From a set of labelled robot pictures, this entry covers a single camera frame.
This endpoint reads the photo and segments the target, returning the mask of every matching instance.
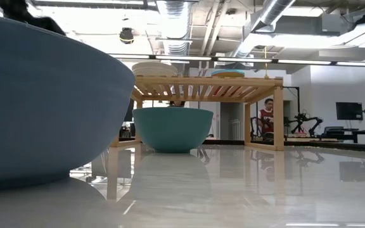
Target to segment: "bowl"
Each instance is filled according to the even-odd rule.
[[[68,177],[102,153],[135,76],[81,42],[0,18],[0,189]]]
[[[157,152],[184,153],[199,147],[209,134],[213,113],[195,108],[140,108],[134,124],[143,143]]]

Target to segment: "wooden slatted shelf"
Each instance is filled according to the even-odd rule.
[[[136,77],[132,99],[160,101],[220,101],[252,102],[266,97],[274,87],[282,86],[283,79],[259,79],[237,77]]]
[[[274,145],[250,142],[250,105],[274,95]],[[245,103],[245,145],[271,150],[284,150],[283,79],[260,79],[243,77],[176,77],[136,76],[131,98],[143,107],[143,101],[215,101]],[[119,142],[111,146],[129,146],[140,143],[135,140]]]

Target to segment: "red shirt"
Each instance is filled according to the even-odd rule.
[[[274,132],[274,125],[273,125],[274,112],[273,112],[273,110],[271,110],[271,111],[267,111],[267,110],[264,110],[264,109],[260,110],[259,111],[259,118],[263,120],[262,128],[261,128],[261,132],[263,134],[267,133],[267,132]],[[271,126],[270,127],[265,127],[264,122],[270,122]]]

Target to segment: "glossy table surface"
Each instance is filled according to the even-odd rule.
[[[364,152],[137,145],[70,175],[0,191],[0,227],[365,227]]]

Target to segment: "stack of plates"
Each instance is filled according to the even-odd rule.
[[[174,66],[164,63],[136,63],[132,66],[135,75],[144,76],[177,76],[178,70]]]

